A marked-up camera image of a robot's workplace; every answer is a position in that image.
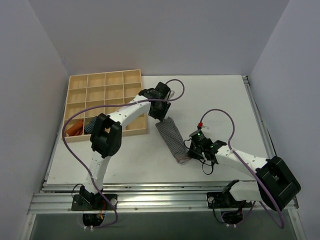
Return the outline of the striped grey underwear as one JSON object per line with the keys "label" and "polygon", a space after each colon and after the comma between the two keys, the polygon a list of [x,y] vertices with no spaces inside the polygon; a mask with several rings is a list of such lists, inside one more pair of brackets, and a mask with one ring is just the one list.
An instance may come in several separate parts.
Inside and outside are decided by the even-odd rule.
{"label": "striped grey underwear", "polygon": [[156,123],[155,126],[176,162],[180,165],[188,162],[191,158],[187,156],[187,148],[174,120],[167,117],[162,122]]}

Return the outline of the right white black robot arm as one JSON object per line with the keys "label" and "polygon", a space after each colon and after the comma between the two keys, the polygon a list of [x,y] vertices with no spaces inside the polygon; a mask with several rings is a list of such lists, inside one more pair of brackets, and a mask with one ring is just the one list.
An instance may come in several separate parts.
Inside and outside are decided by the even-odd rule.
{"label": "right white black robot arm", "polygon": [[198,129],[189,135],[187,152],[191,158],[210,161],[253,177],[253,181],[235,180],[222,193],[223,203],[234,206],[240,201],[257,201],[282,211],[301,191],[301,185],[285,161],[274,156],[263,158],[231,148],[226,142],[213,142]]}

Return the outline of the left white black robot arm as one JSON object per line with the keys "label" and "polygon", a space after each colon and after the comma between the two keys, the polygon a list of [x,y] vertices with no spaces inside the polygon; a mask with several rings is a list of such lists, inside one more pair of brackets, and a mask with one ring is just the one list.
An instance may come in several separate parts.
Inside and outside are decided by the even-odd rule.
{"label": "left white black robot arm", "polygon": [[117,111],[98,115],[90,136],[90,172],[79,191],[82,202],[88,209],[95,210],[100,206],[99,191],[103,190],[109,161],[121,147],[123,129],[146,113],[162,122],[171,105],[167,101],[170,97],[171,89],[159,82],[155,88],[141,90],[133,100]]}

